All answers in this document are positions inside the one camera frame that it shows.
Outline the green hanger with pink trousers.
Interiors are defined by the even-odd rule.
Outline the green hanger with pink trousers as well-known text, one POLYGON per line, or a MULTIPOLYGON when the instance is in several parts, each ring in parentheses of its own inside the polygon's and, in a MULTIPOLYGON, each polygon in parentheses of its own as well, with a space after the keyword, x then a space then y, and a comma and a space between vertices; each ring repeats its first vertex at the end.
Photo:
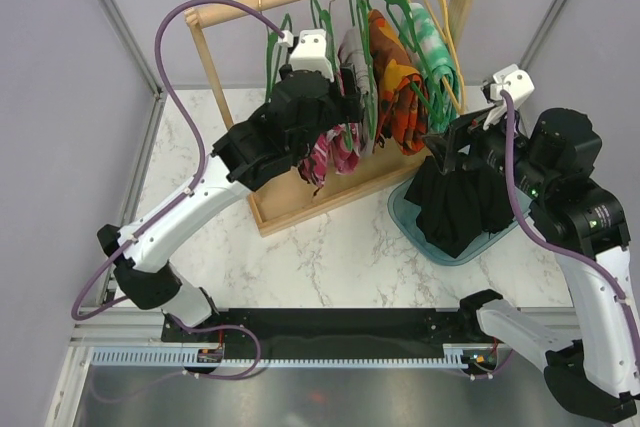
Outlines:
MULTIPOLYGON (((319 0, 310 0, 311 17, 315 28, 324 29, 327 32, 327 54, 334 68, 334 81, 339 76, 338 55, 335 46, 335 36, 331 18, 331 7, 335 0, 331 0, 327 8, 320 5, 319 0)), ((354 124, 342 124, 333 127, 321 136, 324 142, 325 151, 331 153, 331 146, 337 141, 338 152, 344 157, 359 157, 357 136, 353 132, 354 124)))

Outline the green hanger with black trousers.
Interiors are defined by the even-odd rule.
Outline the green hanger with black trousers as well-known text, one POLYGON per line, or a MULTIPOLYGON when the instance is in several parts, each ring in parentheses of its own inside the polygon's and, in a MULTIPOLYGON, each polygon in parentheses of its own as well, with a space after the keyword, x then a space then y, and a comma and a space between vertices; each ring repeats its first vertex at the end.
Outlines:
MULTIPOLYGON (((292 30, 292 18, 289 12, 285 12, 284 17, 280 25, 281 30, 292 30)), ((283 47, 278 44, 279 37, 270 28, 266 27, 266 53, 265 53, 265 65, 266 65, 266 87, 265 87, 265 102, 271 98, 273 87, 278 80, 278 72, 281 66, 281 55, 283 47)))

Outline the black trousers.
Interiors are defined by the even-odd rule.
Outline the black trousers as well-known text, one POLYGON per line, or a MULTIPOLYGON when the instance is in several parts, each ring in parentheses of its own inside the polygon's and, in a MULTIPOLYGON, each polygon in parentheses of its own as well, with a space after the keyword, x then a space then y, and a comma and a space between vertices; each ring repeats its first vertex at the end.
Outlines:
POLYGON ((416 226, 427 243, 456 258, 482 234, 497 234, 514 221, 505 179, 491 168, 439 171, 428 156, 405 199, 420 208, 416 226))

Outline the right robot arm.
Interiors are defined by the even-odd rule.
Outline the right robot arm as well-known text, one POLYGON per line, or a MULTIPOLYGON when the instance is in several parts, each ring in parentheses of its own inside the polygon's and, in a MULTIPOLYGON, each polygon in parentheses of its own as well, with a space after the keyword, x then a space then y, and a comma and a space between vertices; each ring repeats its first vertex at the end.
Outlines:
POLYGON ((500 294, 466 297, 457 329, 469 341, 494 337, 533 364, 568 412, 616 425, 633 418, 639 400, 639 316, 631 282, 630 234, 618 199, 592 178, 602 141, 589 118, 545 110, 530 136, 513 122, 486 126, 466 114, 426 145, 444 173, 486 166, 509 191, 530 199, 524 229, 552 251, 578 319, 577 336, 553 333, 500 294))

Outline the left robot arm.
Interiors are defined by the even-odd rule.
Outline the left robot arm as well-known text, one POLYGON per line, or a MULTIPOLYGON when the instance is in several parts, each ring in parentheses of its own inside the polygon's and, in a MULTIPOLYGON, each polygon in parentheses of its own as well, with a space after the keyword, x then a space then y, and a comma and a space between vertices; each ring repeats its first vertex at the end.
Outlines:
POLYGON ((99 230, 127 300, 179 318, 197 341, 213 338, 219 319, 210 297, 174 270, 171 255, 224 209, 313 159, 323 134, 361 118, 353 68, 342 66, 334 82, 318 72, 289 71, 266 103, 213 144, 189 180, 141 219, 99 230))

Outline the pink camouflage trousers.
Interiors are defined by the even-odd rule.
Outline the pink camouflage trousers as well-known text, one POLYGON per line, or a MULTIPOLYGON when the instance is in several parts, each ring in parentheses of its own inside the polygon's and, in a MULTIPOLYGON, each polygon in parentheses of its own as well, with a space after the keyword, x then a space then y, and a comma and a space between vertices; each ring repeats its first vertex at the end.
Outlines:
POLYGON ((325 186, 331 167, 338 175, 354 173, 361 158, 361 123, 341 124, 319 136, 310 155, 297 167, 300 177, 314 187, 316 196, 325 186))

